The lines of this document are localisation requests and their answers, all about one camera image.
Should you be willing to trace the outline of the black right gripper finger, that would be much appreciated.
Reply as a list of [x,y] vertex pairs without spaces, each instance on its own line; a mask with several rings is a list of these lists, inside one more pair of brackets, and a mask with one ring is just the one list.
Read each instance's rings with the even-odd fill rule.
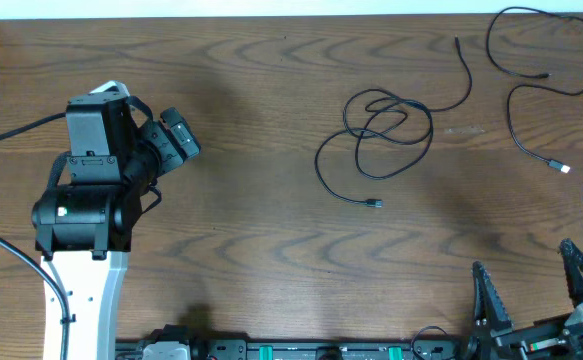
[[563,239],[559,246],[562,257],[567,290],[574,306],[583,303],[583,252],[569,239]]
[[512,331],[513,322],[485,266],[475,261],[471,272],[475,290],[473,320],[476,326],[487,333]]

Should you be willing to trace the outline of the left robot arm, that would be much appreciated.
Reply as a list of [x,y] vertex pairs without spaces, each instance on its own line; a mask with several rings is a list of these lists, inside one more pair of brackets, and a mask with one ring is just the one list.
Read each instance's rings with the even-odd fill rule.
[[141,198],[201,146],[175,108],[154,116],[121,87],[70,99],[65,116],[71,150],[55,162],[31,215],[54,282],[45,288],[43,356],[111,359],[132,229],[146,211]]

